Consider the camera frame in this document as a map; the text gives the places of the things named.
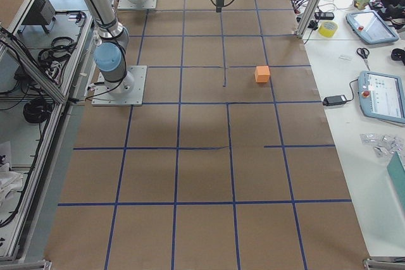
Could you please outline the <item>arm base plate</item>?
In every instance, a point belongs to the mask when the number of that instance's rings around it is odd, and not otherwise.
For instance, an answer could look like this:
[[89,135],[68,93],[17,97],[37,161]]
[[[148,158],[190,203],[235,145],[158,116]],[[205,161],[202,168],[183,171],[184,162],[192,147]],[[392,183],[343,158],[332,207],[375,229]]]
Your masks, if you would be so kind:
[[147,66],[129,66],[127,75],[122,83],[117,84],[105,82],[97,86],[92,98],[93,106],[141,106],[146,83]]
[[156,9],[157,0],[119,0],[118,10],[138,11],[146,9]]

